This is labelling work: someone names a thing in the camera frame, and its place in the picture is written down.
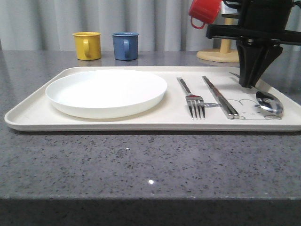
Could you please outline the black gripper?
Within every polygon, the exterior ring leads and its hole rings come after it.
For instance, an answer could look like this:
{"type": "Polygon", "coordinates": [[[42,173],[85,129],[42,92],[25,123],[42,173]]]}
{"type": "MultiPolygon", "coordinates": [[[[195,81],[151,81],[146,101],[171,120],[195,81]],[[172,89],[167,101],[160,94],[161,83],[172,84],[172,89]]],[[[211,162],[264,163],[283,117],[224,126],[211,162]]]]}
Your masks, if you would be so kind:
{"type": "Polygon", "coordinates": [[[301,33],[286,30],[291,9],[300,7],[294,0],[224,0],[224,6],[236,10],[230,16],[237,25],[207,26],[206,37],[237,40],[240,77],[239,84],[248,88],[255,86],[266,69],[277,59],[283,48],[278,44],[301,44],[301,33]],[[267,40],[271,46],[247,44],[239,39],[267,40]]]}

